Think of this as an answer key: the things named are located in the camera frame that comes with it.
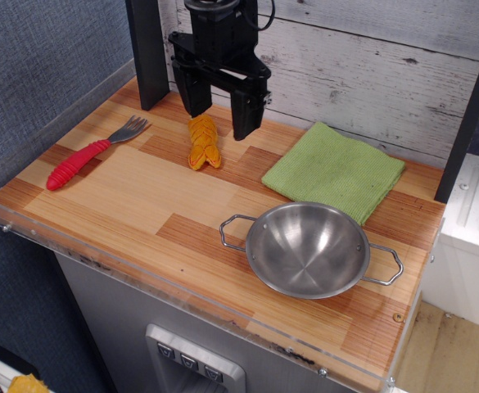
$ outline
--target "red fork handle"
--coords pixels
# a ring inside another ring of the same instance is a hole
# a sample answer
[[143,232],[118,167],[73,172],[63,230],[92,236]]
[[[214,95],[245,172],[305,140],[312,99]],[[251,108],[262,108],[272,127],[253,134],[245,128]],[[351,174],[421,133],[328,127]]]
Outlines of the red fork handle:
[[108,139],[101,139],[76,151],[52,171],[48,176],[46,188],[53,191],[67,184],[93,157],[105,151],[110,145]]

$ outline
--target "button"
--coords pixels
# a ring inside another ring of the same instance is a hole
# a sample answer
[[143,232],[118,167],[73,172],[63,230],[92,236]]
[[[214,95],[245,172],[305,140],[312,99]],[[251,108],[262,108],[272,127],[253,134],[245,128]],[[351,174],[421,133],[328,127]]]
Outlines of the button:
[[157,343],[157,348],[159,348],[159,352],[168,359],[175,359],[174,350],[166,346],[165,344],[161,344],[160,342]]
[[199,369],[197,361],[192,358],[189,358],[185,354],[181,354],[181,363],[183,363],[184,367],[190,368],[192,371],[197,371]]
[[205,374],[206,376],[211,379],[212,381],[222,382],[223,381],[223,374],[213,368],[205,366]]

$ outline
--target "screw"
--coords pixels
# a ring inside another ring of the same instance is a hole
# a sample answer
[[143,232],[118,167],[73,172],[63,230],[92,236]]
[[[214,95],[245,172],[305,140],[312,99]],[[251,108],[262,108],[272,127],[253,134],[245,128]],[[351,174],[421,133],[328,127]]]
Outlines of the screw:
[[400,313],[395,313],[394,315],[392,315],[392,318],[396,321],[396,322],[403,322],[404,320],[404,316]]

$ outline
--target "blue fabric wall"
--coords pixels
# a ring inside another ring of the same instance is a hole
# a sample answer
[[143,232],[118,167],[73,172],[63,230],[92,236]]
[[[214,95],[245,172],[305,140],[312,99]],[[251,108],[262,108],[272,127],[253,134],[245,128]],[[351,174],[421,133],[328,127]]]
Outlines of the blue fabric wall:
[[[128,79],[111,76],[132,56],[124,0],[0,0],[0,187]],[[0,229],[0,345],[56,392],[107,391],[53,262]]]

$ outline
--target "stainless steel bowl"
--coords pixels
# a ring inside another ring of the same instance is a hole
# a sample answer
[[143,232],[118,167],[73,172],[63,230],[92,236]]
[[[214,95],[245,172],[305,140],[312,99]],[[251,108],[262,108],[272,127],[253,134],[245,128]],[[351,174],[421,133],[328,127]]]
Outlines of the stainless steel bowl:
[[[224,227],[235,219],[254,221],[246,236],[246,248],[226,242]],[[245,251],[252,270],[265,284],[293,297],[335,296],[360,279],[390,285],[404,269],[395,251],[368,243],[363,229],[350,216],[320,203],[287,203],[258,219],[233,215],[219,230],[223,245]],[[391,280],[383,282],[364,276],[370,246],[394,256],[400,269]]]

